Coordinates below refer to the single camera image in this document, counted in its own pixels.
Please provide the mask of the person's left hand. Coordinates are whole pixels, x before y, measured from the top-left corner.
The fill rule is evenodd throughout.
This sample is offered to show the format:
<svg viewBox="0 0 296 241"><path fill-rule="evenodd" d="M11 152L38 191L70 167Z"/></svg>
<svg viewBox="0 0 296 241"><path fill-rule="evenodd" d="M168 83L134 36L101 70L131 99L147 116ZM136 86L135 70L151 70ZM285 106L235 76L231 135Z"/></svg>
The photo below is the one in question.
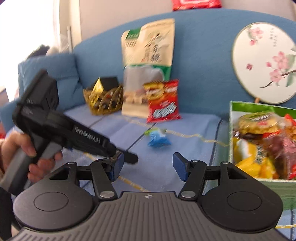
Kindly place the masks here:
<svg viewBox="0 0 296 241"><path fill-rule="evenodd" d="M9 137L1 139L1 175L5 173L15 152L19 148L29 157L36 157L36 150L27 134L13 132ZM42 180L53 170L56 161L60 161L62 158L63 154L60 151L51 159L39 159L37 164L31 164L29 166L28 179L33 183Z"/></svg>

